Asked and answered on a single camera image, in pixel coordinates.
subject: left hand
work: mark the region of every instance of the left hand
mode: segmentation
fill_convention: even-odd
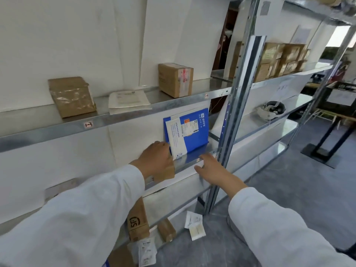
[[[169,144],[156,141],[147,147],[140,157],[130,164],[138,168],[144,179],[163,171],[172,163],[169,155]]]

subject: shelf upright post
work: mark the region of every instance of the shelf upright post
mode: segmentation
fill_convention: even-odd
[[[288,147],[290,146],[291,142],[293,139],[296,137],[296,135],[299,133],[300,128],[303,124],[305,124],[305,121],[307,120],[310,111],[314,108],[315,105],[317,105],[318,100],[322,94],[323,89],[327,85],[328,81],[330,80],[331,76],[334,74],[334,72],[337,69],[337,64],[341,60],[342,56],[344,55],[347,46],[349,45],[351,39],[354,37],[354,34],[356,32],[356,25],[351,25],[346,36],[344,37],[344,40],[342,41],[340,48],[338,49],[334,59],[332,60],[332,68],[330,68],[326,75],[323,77],[322,82],[320,83],[320,86],[318,89],[315,91],[313,95],[313,100],[311,103],[309,103],[308,107],[306,108],[305,112],[303,113],[302,117],[299,120],[299,124],[295,132],[292,134],[291,139],[288,142]]]
[[[251,6],[247,17],[242,48],[235,70],[233,86],[229,96],[229,103],[225,114],[224,124],[221,130],[219,147],[216,153],[217,160],[226,168],[236,133],[243,116],[248,95],[255,76],[257,65],[260,61],[266,36],[255,36],[255,22],[260,0],[251,0]],[[209,190],[205,202],[204,213],[210,213],[215,204],[219,187],[213,185]]]

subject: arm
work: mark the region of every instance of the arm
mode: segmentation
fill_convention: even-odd
[[[93,177],[51,199],[0,237],[0,266],[101,267],[144,178],[168,165],[169,146],[154,143],[131,165]]]
[[[263,267],[356,266],[325,238],[309,229],[298,213],[280,207],[229,173],[213,156],[204,155],[196,171],[232,199],[229,215]]]

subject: concrete floor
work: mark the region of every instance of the concrete floor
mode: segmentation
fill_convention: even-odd
[[[287,152],[253,176],[248,185],[298,212],[309,228],[334,247],[348,248],[356,242],[356,134],[336,153],[342,158],[336,169],[300,153],[307,143],[318,143],[330,124],[322,119],[309,121]],[[333,132],[323,147],[330,149],[345,129]],[[184,231],[158,251],[155,266],[257,266],[253,253],[226,223],[228,205],[225,199],[204,217],[206,237],[192,242],[189,231]]]

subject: white long-sleeve shirt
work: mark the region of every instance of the white long-sleeve shirt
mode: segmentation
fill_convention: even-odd
[[[102,266],[144,190],[141,172],[127,165],[61,193],[0,237],[0,267]],[[233,197],[229,214],[264,267],[356,266],[254,188]]]

